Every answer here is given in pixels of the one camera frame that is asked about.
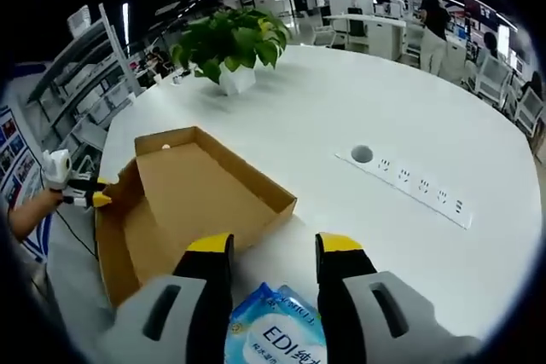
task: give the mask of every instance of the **blue package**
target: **blue package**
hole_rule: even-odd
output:
[[[227,364],[326,364],[318,312],[288,286],[262,285],[231,315]]]

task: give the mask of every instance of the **white pot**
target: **white pot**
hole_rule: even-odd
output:
[[[220,88],[226,95],[235,95],[246,91],[256,83],[256,74],[252,68],[239,66],[231,72],[224,63],[220,64]]]

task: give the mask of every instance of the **power strip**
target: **power strip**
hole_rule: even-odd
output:
[[[473,213],[469,203],[415,167],[364,145],[356,146],[347,153],[337,153],[335,156],[359,170],[378,177],[460,227],[470,228]]]

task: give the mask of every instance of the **cardboard box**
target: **cardboard box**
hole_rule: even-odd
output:
[[[293,195],[197,127],[139,137],[135,148],[136,158],[105,191],[113,203],[96,212],[113,306],[172,273],[194,240],[231,232],[241,251],[293,213]]]

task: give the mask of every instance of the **floor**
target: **floor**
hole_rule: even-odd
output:
[[[306,44],[311,45],[313,41],[313,27],[322,26],[322,19],[319,14],[312,16],[294,18],[292,16],[283,17],[282,22],[290,29],[293,34],[290,44]],[[349,45],[350,51],[357,51],[361,53],[366,53],[367,49],[365,46],[358,44]],[[410,56],[403,55],[400,59],[400,63],[406,64],[418,68],[418,61]],[[543,211],[546,212],[546,167],[541,165],[540,162],[535,158],[535,166],[537,168],[537,177],[538,184],[540,186],[540,197],[543,207]]]

